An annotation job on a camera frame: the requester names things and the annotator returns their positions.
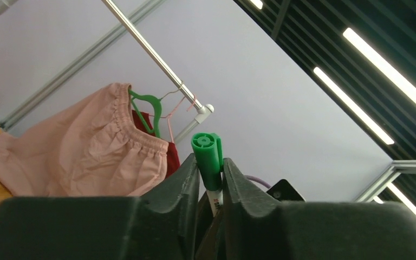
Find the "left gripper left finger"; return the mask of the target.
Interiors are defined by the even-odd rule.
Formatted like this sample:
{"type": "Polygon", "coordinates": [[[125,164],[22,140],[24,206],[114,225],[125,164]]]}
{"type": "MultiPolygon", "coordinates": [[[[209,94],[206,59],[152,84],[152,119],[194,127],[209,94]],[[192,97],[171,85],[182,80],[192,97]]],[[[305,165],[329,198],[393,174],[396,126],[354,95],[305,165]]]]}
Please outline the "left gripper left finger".
{"type": "Polygon", "coordinates": [[[199,174],[189,155],[139,197],[13,197],[0,259],[193,259],[199,174]]]}

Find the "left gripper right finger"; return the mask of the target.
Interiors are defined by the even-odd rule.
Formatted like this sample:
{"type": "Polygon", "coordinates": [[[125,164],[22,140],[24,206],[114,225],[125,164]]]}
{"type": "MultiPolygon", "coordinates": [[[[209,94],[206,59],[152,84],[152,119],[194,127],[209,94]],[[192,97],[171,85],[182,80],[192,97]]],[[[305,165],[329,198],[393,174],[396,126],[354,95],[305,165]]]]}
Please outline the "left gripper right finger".
{"type": "Polygon", "coordinates": [[[399,203],[279,201],[226,158],[227,259],[416,259],[416,216],[399,203]]]}

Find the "whiteboard marker white body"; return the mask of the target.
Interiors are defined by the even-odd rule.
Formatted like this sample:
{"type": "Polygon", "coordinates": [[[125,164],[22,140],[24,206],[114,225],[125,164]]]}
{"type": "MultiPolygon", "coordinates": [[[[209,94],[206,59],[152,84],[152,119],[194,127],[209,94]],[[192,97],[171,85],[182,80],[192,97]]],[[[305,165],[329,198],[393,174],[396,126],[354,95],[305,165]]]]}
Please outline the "whiteboard marker white body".
{"type": "Polygon", "coordinates": [[[215,217],[220,208],[223,206],[223,191],[222,189],[216,191],[207,190],[206,195],[209,200],[212,215],[215,217]]]}

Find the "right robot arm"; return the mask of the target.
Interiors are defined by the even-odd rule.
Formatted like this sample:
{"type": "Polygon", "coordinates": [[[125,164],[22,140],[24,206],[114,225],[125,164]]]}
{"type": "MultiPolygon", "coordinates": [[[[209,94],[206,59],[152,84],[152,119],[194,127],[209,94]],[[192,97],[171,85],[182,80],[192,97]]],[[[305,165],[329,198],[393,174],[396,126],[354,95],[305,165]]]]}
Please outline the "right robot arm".
{"type": "Polygon", "coordinates": [[[278,201],[304,201],[301,194],[286,179],[281,179],[267,190],[267,194],[278,201]]]}

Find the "green marker cap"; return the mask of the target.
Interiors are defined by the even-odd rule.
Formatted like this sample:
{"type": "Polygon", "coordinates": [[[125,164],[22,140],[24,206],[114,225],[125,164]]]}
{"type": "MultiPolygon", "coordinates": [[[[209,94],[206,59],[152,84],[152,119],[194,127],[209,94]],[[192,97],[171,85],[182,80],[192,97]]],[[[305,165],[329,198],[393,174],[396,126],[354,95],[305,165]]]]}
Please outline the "green marker cap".
{"type": "Polygon", "coordinates": [[[205,188],[220,190],[224,164],[221,138],[215,133],[197,133],[191,139],[191,147],[205,188]]]}

